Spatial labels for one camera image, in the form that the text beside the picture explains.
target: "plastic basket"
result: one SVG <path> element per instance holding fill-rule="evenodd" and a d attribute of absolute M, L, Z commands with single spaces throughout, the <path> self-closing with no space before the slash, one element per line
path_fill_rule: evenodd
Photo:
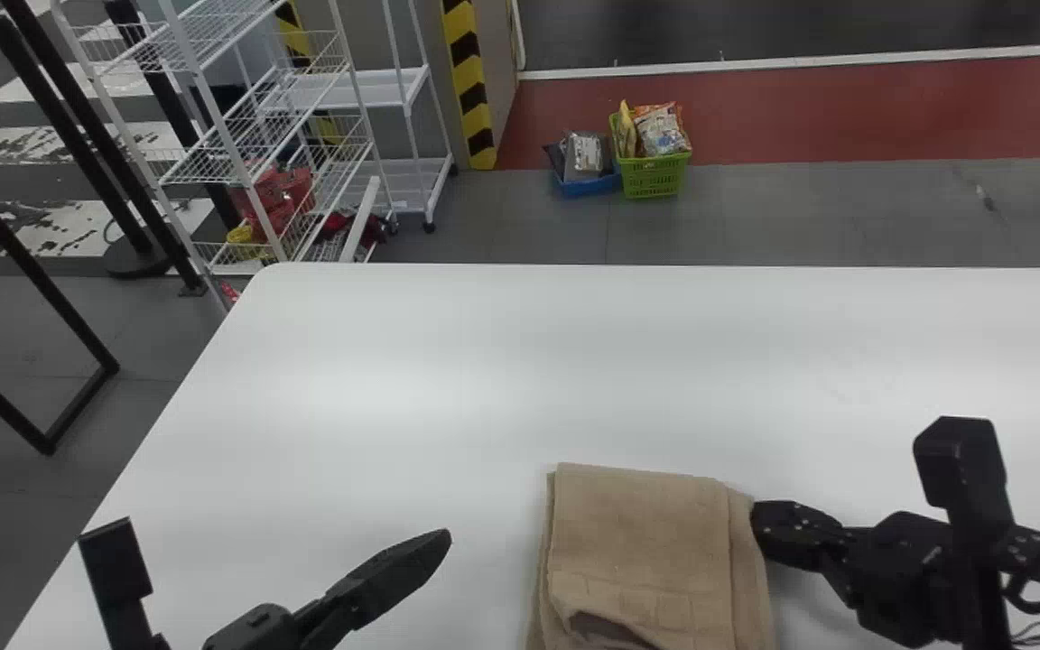
<path fill-rule="evenodd" d="M 620 174 L 609 174 L 599 178 L 592 178 L 590 181 L 562 181 L 556 172 L 552 173 L 552 178 L 561 186 L 561 192 L 565 197 L 588 197 L 591 194 L 603 194 L 612 192 L 620 185 Z"/>
<path fill-rule="evenodd" d="M 616 125 L 619 124 L 619 113 L 607 115 L 607 126 L 613 131 L 613 142 L 618 142 Z M 624 197 L 626 199 L 651 199 L 653 197 L 670 197 L 680 192 L 684 182 L 684 170 L 693 152 L 659 156 L 655 159 L 622 159 L 616 155 L 620 164 L 620 177 L 624 180 Z"/>

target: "red floor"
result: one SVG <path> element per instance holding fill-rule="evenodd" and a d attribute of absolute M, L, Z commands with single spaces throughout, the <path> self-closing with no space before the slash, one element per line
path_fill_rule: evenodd
<path fill-rule="evenodd" d="M 619 101 L 678 100 L 694 164 L 1040 157 L 1040 58 L 524 81 L 498 168 L 541 168 Z"/>

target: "red bag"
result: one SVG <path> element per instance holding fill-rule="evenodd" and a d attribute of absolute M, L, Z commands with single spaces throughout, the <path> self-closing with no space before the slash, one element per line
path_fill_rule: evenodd
<path fill-rule="evenodd" d="M 263 203 L 263 209 L 267 210 L 268 222 L 271 222 L 277 235 L 284 233 L 297 209 L 307 211 L 315 207 L 315 197 L 311 194 L 311 171 L 305 166 L 290 172 L 278 172 L 272 164 L 256 181 L 256 192 L 259 193 L 259 202 Z M 239 216 L 251 223 L 253 238 L 260 242 L 265 240 L 263 226 L 260 226 L 259 215 L 251 205 L 248 189 L 232 188 L 230 193 Z"/>

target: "gray floor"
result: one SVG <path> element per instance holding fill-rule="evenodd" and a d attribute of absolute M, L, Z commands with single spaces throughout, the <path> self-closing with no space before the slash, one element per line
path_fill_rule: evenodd
<path fill-rule="evenodd" d="M 218 326 L 178 281 L 59 277 L 58 287 L 123 363 L 53 458 L 0 421 L 0 647 L 127 465 Z M 0 390 L 46 427 L 94 359 L 24 277 L 0 277 Z M 98 616 L 83 613 L 84 617 Z"/>
<path fill-rule="evenodd" d="M 373 259 L 1040 266 L 1040 160 L 710 165 L 686 182 L 566 201 L 545 172 L 463 173 L 436 234 L 405 228 Z"/>
<path fill-rule="evenodd" d="M 436 234 L 405 218 L 374 260 L 1040 266 L 1040 160 L 707 166 L 687 182 L 656 202 L 569 202 L 545 172 L 466 172 L 439 203 Z M 0 647 L 219 318 L 207 300 L 177 297 L 174 279 L 58 285 L 124 369 L 54 458 L 0 422 Z M 5 393 L 45 425 L 93 369 L 31 285 L 0 277 Z"/>

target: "blue basket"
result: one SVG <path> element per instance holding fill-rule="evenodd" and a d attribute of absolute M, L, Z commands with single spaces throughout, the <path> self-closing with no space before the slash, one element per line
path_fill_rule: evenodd
<path fill-rule="evenodd" d="M 552 178 L 561 186 L 561 193 L 565 197 L 588 197 L 590 194 L 603 194 L 614 192 L 620 188 L 620 174 L 609 174 L 599 178 L 592 178 L 590 181 L 561 181 L 556 172 L 552 172 Z"/>

